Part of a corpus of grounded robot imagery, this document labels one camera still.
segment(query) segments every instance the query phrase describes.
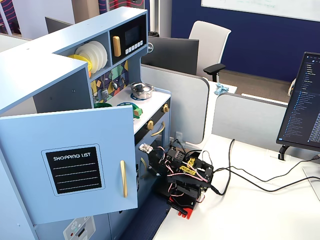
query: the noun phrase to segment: colorful tile backsplash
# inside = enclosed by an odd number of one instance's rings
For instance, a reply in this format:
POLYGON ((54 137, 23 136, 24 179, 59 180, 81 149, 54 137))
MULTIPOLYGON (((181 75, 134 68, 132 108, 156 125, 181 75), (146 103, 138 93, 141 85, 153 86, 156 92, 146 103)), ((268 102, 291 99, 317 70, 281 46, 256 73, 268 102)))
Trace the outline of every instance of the colorful tile backsplash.
POLYGON ((119 93, 129 84, 129 72, 128 61, 125 61, 112 70, 106 72, 104 75, 98 77, 91 82, 91 90, 93 97, 99 101, 99 103, 105 103, 110 98, 119 93), (115 89, 113 84, 117 84, 118 88, 115 89), (102 90, 107 89, 109 97, 103 98, 102 90))

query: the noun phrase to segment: chair armrest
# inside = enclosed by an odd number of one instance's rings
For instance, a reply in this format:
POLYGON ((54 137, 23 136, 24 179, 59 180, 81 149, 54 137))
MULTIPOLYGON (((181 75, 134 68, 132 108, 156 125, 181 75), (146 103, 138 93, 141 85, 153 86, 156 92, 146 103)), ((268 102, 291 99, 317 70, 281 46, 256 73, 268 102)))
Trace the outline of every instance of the chair armrest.
POLYGON ((222 63, 217 63, 217 64, 214 64, 212 66, 206 67, 205 69, 203 69, 203 71, 206 74, 214 76, 214 75, 217 75, 217 73, 220 72, 220 70, 225 69, 225 68, 226 68, 226 66, 223 65, 222 63))

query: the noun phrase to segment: gray partition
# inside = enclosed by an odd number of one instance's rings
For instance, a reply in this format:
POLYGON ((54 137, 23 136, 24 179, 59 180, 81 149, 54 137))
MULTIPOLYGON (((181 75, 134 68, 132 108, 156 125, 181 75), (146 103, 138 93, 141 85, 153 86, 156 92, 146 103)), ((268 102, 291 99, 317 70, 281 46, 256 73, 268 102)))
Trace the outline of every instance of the gray partition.
MULTIPOLYGON (((286 105, 232 93, 221 94, 215 103, 212 134, 278 152, 276 139, 286 105)), ((286 154, 309 160, 318 152, 289 147, 286 154)))
POLYGON ((182 140, 202 142, 205 134, 209 84, 204 77, 141 65, 141 81, 171 92, 170 136, 183 133, 182 140))

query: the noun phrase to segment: office chair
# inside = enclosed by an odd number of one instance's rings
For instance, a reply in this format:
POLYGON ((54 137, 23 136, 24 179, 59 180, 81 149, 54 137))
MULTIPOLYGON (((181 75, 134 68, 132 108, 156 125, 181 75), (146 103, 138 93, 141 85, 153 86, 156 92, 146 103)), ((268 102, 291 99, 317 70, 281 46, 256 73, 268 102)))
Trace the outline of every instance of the office chair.
POLYGON ((220 62, 230 33, 227 28, 204 21, 193 24, 189 39, 199 40, 197 76, 212 76, 212 81, 219 82, 219 71, 226 67, 220 62))

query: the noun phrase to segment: silver pot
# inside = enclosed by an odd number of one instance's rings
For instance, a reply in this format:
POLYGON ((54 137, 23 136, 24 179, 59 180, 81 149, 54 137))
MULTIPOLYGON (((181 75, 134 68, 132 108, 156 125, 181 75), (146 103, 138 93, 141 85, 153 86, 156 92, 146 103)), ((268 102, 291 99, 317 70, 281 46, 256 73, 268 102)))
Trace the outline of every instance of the silver pot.
POLYGON ((142 82, 134 82, 130 85, 133 96, 135 96, 138 99, 149 99, 152 97, 152 92, 155 90, 155 88, 147 83, 142 82))

